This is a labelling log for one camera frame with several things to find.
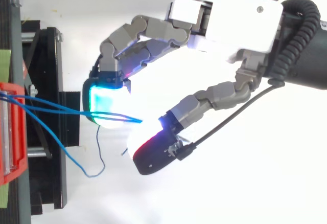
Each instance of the red clamp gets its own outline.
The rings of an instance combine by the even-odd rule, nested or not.
[[[24,95],[24,88],[0,82],[0,92]],[[21,104],[25,99],[15,98]],[[19,106],[0,100],[0,185],[16,179],[27,169],[27,139],[25,111]]]

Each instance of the blue wire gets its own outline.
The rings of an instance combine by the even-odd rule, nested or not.
[[[127,153],[127,151],[128,151],[128,148],[126,148],[125,151],[123,151],[122,156],[123,156],[125,153]]]
[[[99,176],[99,174],[101,174],[103,172],[104,169],[101,170],[101,172],[99,174],[96,175],[89,175],[88,173],[86,173],[85,169],[82,167],[82,165],[80,165],[70,154],[69,152],[66,150],[66,148],[64,147],[64,145],[60,142],[59,138],[55,135],[55,133],[45,124],[43,123],[37,116],[35,116],[29,109],[25,108],[25,106],[19,102],[17,102],[16,100],[14,100],[13,98],[7,96],[8,100],[10,100],[13,104],[18,105],[20,108],[22,108],[28,115],[30,115],[33,119],[35,119],[43,128],[45,128],[45,130],[47,130],[49,132],[49,134],[55,139],[55,141],[58,143],[59,147],[65,152],[65,154],[67,155],[67,157],[72,160],[82,171],[83,173],[88,177],[88,178],[94,178]]]
[[[12,103],[10,100],[6,100],[4,98],[0,97],[0,100],[7,101],[9,103]],[[90,118],[99,118],[99,119],[104,119],[104,120],[110,120],[110,121],[121,121],[121,122],[129,122],[129,123],[139,123],[139,121],[136,120],[130,120],[130,119],[119,119],[119,118],[108,118],[108,117],[99,117],[99,116],[94,116],[88,111],[79,111],[76,113],[70,112],[70,111],[64,111],[64,110],[52,110],[52,109],[46,109],[46,108],[41,108],[41,107],[35,107],[35,106],[30,106],[30,105],[23,105],[25,108],[29,110],[37,110],[37,111],[43,111],[45,113],[54,113],[54,114],[68,114],[68,115],[84,115],[86,117]]]
[[[5,95],[5,94],[3,94],[1,92],[0,92],[0,96],[8,97],[8,95]],[[53,106],[53,107],[58,108],[58,109],[70,111],[71,113],[78,113],[78,114],[84,115],[84,116],[94,117],[93,114],[109,115],[109,116],[118,116],[118,117],[123,117],[123,118],[130,119],[130,120],[134,120],[136,123],[141,123],[142,122],[142,120],[140,120],[140,119],[133,118],[133,117],[123,115],[123,114],[118,114],[118,113],[108,113],[108,112],[104,112],[104,111],[79,111],[79,110],[74,110],[74,109],[70,109],[68,107],[65,107],[65,106],[62,106],[62,105],[59,105],[59,104],[56,104],[56,103],[53,103],[53,102],[50,102],[50,101],[47,101],[47,100],[36,98],[36,97],[30,97],[30,96],[25,96],[25,95],[10,95],[10,97],[11,98],[24,98],[24,99],[27,99],[27,100],[34,100],[34,101],[37,101],[37,102],[40,102],[40,103],[43,103],[43,104]]]
[[[105,170],[105,168],[106,168],[106,164],[104,163],[104,161],[103,161],[103,159],[102,159],[102,156],[101,156],[101,148],[100,148],[99,139],[98,139],[98,135],[99,135],[100,127],[101,127],[101,126],[99,125],[98,130],[97,130],[97,145],[98,145],[98,149],[99,149],[100,160],[101,160],[101,162],[102,162],[102,164],[103,164],[103,168],[102,168],[102,170],[101,170],[98,174],[95,175],[95,177],[97,177],[97,176],[99,176],[100,174],[102,174],[102,172],[103,172],[103,171]]]

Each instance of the wire bundle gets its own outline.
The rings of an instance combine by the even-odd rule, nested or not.
[[[24,105],[24,104],[19,103],[17,100],[15,100],[15,98],[24,98],[24,99],[27,99],[27,100],[34,100],[34,101],[37,101],[37,102],[52,106],[52,107],[54,107],[56,109],[47,109],[47,108]],[[142,120],[140,120],[140,119],[136,119],[136,118],[126,116],[126,115],[123,115],[123,114],[107,113],[107,112],[101,112],[101,111],[92,111],[92,112],[90,112],[90,111],[78,111],[78,110],[70,109],[70,108],[62,106],[62,105],[52,103],[52,102],[47,101],[47,100],[34,98],[34,97],[30,97],[30,96],[24,96],[24,95],[6,95],[6,94],[0,92],[0,100],[6,101],[6,102],[9,102],[9,103],[12,103],[12,104],[15,104],[15,105],[19,106],[28,115],[30,115],[34,120],[36,120],[46,131],[49,132],[49,134],[54,138],[54,140],[57,142],[59,147],[65,152],[67,157],[70,160],[72,160],[83,171],[83,173],[88,178],[94,178],[94,177],[99,176],[104,171],[104,169],[106,167],[105,163],[104,163],[104,161],[103,161],[103,159],[101,157],[101,150],[100,150],[100,145],[99,145],[99,141],[98,141],[98,133],[99,133],[100,126],[98,127],[98,130],[97,130],[97,144],[98,144],[98,148],[99,148],[100,159],[101,159],[101,161],[103,163],[103,168],[98,174],[89,175],[85,171],[85,169],[69,154],[69,152],[66,150],[66,148],[61,143],[59,138],[55,135],[55,133],[44,122],[42,122],[36,115],[34,115],[30,110],[36,110],[36,111],[42,111],[42,112],[54,113],[54,114],[83,115],[83,116],[86,116],[86,117],[100,118],[100,119],[112,120],[112,121],[123,121],[123,122],[130,122],[130,123],[141,123],[142,122]],[[111,117],[104,117],[104,116],[113,116],[113,117],[119,117],[119,118],[111,118]]]

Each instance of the green tape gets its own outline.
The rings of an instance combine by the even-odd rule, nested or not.
[[[9,81],[11,50],[0,49],[0,82]]]
[[[8,193],[9,193],[9,184],[0,186],[0,209],[7,208]]]
[[[11,50],[0,49],[0,82],[9,81]],[[7,208],[9,184],[0,186],[0,208]]]

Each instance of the metal rod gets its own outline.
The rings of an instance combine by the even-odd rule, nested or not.
[[[46,156],[46,153],[43,147],[29,147],[27,148],[27,156],[29,158],[41,158]]]
[[[33,104],[33,102],[32,102],[31,100],[26,101],[26,102],[27,102],[29,105],[34,106],[34,104]],[[32,110],[31,112],[32,112],[34,115],[37,116],[36,111]],[[37,137],[38,137],[38,140],[41,142],[41,147],[39,147],[39,148],[42,148],[42,149],[43,149],[43,151],[45,152],[45,155],[46,155],[46,157],[47,157],[48,159],[51,159],[51,158],[52,158],[52,155],[51,155],[51,153],[50,153],[50,151],[49,151],[49,145],[48,145],[48,142],[46,141],[45,134],[44,134],[44,131],[43,131],[41,125],[40,125],[38,122],[36,122],[34,119],[32,119],[32,123],[33,123],[34,129],[35,129],[36,135],[37,135]]]
[[[23,32],[21,34],[21,42],[22,43],[31,43],[35,36],[35,32]]]

